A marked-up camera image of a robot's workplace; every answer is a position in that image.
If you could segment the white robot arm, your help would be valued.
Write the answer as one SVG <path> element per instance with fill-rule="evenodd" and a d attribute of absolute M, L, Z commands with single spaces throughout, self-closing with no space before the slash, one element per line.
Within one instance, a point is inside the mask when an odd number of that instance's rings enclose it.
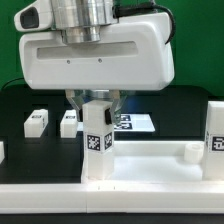
<path fill-rule="evenodd" d="M 175 19 L 154 0 L 35 0 L 14 23 L 26 83 L 64 90 L 79 117 L 88 93 L 110 101 L 104 117 L 118 123 L 127 92 L 162 90 L 174 78 Z"/>

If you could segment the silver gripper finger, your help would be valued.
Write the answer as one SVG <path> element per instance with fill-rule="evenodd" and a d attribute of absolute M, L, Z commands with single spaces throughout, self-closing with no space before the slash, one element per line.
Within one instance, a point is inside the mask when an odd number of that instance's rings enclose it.
<path fill-rule="evenodd" d="M 125 102 L 127 94 L 122 90 L 109 90 L 106 93 L 105 100 L 111 102 L 108 109 L 105 110 L 105 122 L 109 124 L 119 124 L 121 121 L 121 108 Z"/>
<path fill-rule="evenodd" d="M 66 90 L 66 98 L 73 109 L 76 111 L 77 120 L 83 121 L 82 105 L 84 104 L 83 92 L 80 90 Z"/>

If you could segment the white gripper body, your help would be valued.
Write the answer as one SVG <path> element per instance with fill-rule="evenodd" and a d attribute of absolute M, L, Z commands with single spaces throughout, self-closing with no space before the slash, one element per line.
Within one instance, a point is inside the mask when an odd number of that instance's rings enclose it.
<path fill-rule="evenodd" d="M 33 89 L 161 90 L 174 78 L 165 13 L 123 17 L 95 43 L 66 45 L 58 31 L 25 34 L 21 67 Z"/>

